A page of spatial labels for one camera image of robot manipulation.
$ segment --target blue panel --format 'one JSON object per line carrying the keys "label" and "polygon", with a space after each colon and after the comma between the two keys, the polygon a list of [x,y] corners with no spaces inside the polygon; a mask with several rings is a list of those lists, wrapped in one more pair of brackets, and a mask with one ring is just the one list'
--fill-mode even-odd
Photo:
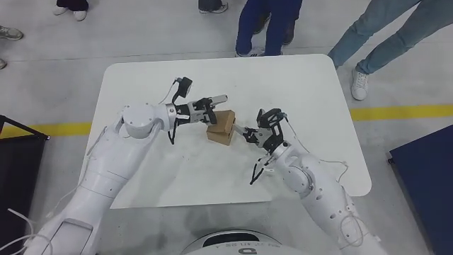
{"label": "blue panel", "polygon": [[453,125],[390,153],[436,255],[452,255]]}

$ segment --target cardboard box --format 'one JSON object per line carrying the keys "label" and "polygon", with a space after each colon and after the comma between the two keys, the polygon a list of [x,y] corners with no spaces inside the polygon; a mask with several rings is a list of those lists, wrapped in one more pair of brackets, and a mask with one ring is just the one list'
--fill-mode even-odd
{"label": "cardboard box", "polygon": [[207,127],[207,139],[229,146],[234,133],[235,113],[232,110],[215,111],[214,113],[217,117],[217,124]]}

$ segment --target shoe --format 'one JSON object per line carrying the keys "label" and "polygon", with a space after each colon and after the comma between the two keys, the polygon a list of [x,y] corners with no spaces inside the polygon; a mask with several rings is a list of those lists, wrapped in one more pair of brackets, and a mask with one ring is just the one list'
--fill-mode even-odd
{"label": "shoe", "polygon": [[269,19],[270,19],[270,13],[261,15],[260,22],[256,26],[256,29],[253,31],[253,34],[257,35],[257,34],[261,33],[261,31],[264,29],[264,26],[266,26],[266,23],[269,21]]}
{"label": "shoe", "polygon": [[83,21],[86,18],[86,11],[74,11],[74,17],[77,21]]}
{"label": "shoe", "polygon": [[0,69],[5,68],[6,65],[8,65],[8,63],[6,63],[6,61],[4,61],[3,59],[0,58]]}
{"label": "shoe", "polygon": [[296,22],[291,22],[288,29],[286,30],[285,40],[283,40],[283,45],[289,45],[294,39],[294,27]]}
{"label": "shoe", "polygon": [[52,9],[52,13],[55,16],[62,15],[64,12],[68,11],[67,7],[60,7],[58,5],[55,5],[54,8]]}
{"label": "shoe", "polygon": [[199,11],[201,14],[208,14],[208,13],[220,14],[220,13],[224,13],[227,9],[228,9],[228,2],[225,3],[225,4],[222,4],[222,5],[220,6],[220,8],[217,9],[217,10],[207,11],[207,10],[198,9],[198,11]]}
{"label": "shoe", "polygon": [[362,101],[367,97],[368,76],[357,72],[355,69],[352,70],[351,94],[358,101]]}
{"label": "shoe", "polygon": [[23,37],[23,33],[15,28],[7,28],[0,25],[0,38],[6,38],[7,40],[20,40]]}
{"label": "shoe", "polygon": [[264,49],[261,47],[254,47],[251,49],[251,51],[245,55],[242,55],[238,52],[236,52],[235,57],[258,57],[258,56],[263,56],[264,55]]}

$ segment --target black panel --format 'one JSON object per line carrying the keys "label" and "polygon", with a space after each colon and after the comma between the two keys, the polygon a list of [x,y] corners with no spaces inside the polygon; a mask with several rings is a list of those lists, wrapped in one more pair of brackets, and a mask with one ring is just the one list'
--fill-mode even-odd
{"label": "black panel", "polygon": [[390,151],[436,255],[453,254],[453,125]]}
{"label": "black panel", "polygon": [[210,237],[205,241],[203,247],[227,242],[259,242],[260,240],[253,234],[249,233],[227,233]]}
{"label": "black panel", "polygon": [[[35,135],[0,140],[0,246],[25,233],[27,223],[7,209],[28,216],[44,145],[45,139]],[[2,252],[20,248],[18,242]]]}

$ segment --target blue jeans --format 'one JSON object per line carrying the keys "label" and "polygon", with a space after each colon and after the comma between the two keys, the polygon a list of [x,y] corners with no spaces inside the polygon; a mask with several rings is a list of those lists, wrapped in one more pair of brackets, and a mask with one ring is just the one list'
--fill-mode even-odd
{"label": "blue jeans", "polygon": [[358,72],[374,73],[422,39],[453,23],[453,0],[371,0],[367,10],[328,53],[335,68],[343,65],[372,35],[416,4],[417,9],[403,27],[357,64]]}
{"label": "blue jeans", "polygon": [[242,55],[250,52],[260,15],[270,12],[265,55],[280,55],[287,29],[299,17],[301,5],[302,0],[247,0],[239,18],[236,51]]}

